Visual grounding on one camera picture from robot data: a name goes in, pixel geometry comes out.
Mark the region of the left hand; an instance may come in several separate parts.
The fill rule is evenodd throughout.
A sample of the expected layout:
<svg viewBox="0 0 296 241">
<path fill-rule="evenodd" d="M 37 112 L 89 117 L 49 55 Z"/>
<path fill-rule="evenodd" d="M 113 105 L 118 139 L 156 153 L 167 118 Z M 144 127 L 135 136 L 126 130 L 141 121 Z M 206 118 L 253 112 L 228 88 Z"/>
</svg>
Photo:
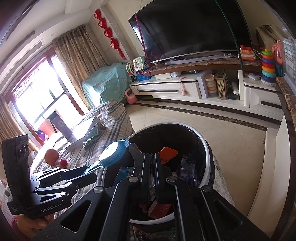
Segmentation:
<svg viewBox="0 0 296 241">
<path fill-rule="evenodd" d="M 16 226 L 19 231 L 28 238 L 37 234 L 37 230 L 42 230 L 54 220 L 54 214 L 40 219 L 30 219 L 25 214 L 16 216 Z"/>
</svg>

